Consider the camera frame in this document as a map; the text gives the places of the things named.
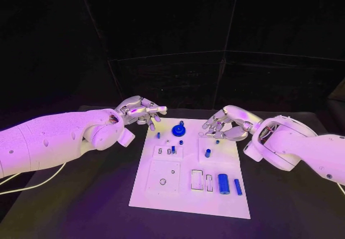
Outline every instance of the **round hole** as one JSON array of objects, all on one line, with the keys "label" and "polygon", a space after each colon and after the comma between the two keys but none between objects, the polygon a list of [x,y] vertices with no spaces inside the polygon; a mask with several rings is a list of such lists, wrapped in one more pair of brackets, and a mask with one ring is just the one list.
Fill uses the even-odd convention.
[{"label": "round hole", "polygon": [[160,180],[160,184],[164,185],[166,183],[167,183],[167,181],[166,181],[166,179],[163,178],[163,179]]}]

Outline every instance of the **cable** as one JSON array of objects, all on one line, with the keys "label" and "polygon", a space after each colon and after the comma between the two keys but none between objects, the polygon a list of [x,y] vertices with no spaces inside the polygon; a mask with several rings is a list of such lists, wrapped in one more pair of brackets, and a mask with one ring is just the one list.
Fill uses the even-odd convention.
[{"label": "cable", "polygon": [[345,195],[345,190],[343,190],[342,186],[339,185],[339,183],[336,183],[336,184],[337,184],[337,187],[339,187],[339,189],[340,189],[340,191],[343,192],[343,195]]},{"label": "cable", "polygon": [[5,182],[7,182],[13,177],[16,177],[18,174],[20,174],[20,173],[11,175],[5,180],[3,180],[3,181],[0,182],[0,185],[1,185],[3,183],[5,183]]},{"label": "cable", "polygon": [[60,171],[60,169],[63,168],[65,164],[66,164],[66,163],[62,164],[62,166],[60,166],[59,170],[56,171],[56,173],[55,173],[40,184],[37,184],[37,185],[34,185],[34,186],[30,186],[30,187],[27,187],[27,188],[20,188],[20,189],[16,189],[16,190],[10,190],[10,191],[7,191],[7,192],[1,192],[0,195],[1,195],[1,194],[5,194],[5,193],[14,193],[14,192],[18,192],[18,191],[31,189],[31,188],[36,188],[36,187],[39,187],[40,185],[43,185],[43,184],[56,176],[56,174],[59,173],[59,171]]}]

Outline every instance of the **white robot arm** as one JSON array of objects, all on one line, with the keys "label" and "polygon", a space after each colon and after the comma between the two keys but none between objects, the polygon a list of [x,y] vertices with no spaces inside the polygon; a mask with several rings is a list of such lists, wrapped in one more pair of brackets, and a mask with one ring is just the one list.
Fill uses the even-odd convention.
[{"label": "white robot arm", "polygon": [[[232,121],[238,126],[222,132],[223,124]],[[290,117],[275,116],[262,120],[236,106],[225,106],[202,128],[209,128],[209,137],[232,141],[244,140],[251,133],[244,153],[257,162],[264,158],[278,169],[290,171],[303,160],[323,178],[345,185],[343,136],[317,136],[313,130]]]},{"label": "white robot arm", "polygon": [[127,147],[134,135],[124,125],[137,121],[154,130],[151,117],[158,122],[166,111],[134,96],[115,109],[43,116],[8,128],[0,132],[0,178],[60,165],[115,142]]}]

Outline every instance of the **table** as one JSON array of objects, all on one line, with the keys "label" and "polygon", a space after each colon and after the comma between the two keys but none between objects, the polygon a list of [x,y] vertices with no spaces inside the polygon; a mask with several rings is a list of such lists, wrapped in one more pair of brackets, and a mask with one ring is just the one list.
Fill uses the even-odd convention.
[{"label": "table", "polygon": [[[80,111],[102,107],[80,107]],[[208,119],[216,111],[169,110],[166,117]],[[313,113],[254,112],[261,118],[285,115],[317,134],[326,130]],[[242,179],[251,219],[238,219],[128,207],[147,127],[127,126],[135,139],[89,151],[72,160],[55,178],[23,191],[0,224],[1,239],[342,239],[345,196],[336,184],[300,162],[291,172],[242,153]],[[57,168],[34,173],[42,182]]]}]

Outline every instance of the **white platform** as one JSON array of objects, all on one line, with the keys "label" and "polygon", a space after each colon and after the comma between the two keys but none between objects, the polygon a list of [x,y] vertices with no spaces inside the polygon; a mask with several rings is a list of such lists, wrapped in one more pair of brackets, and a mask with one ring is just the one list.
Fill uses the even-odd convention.
[{"label": "white platform", "polygon": [[[180,120],[186,133],[176,137],[171,128]],[[249,219],[236,144],[228,140],[215,144],[213,138],[200,137],[197,133],[205,132],[200,128],[203,123],[202,119],[161,118],[161,122],[156,123],[156,131],[147,131],[130,206]],[[176,154],[167,154],[171,146],[176,147]],[[210,149],[209,158],[203,156],[206,148]],[[192,170],[202,170],[203,190],[190,189]],[[228,175],[228,195],[219,194],[221,173]],[[206,175],[212,176],[212,192],[206,191]],[[241,196],[236,195],[234,179],[239,180]]]}]

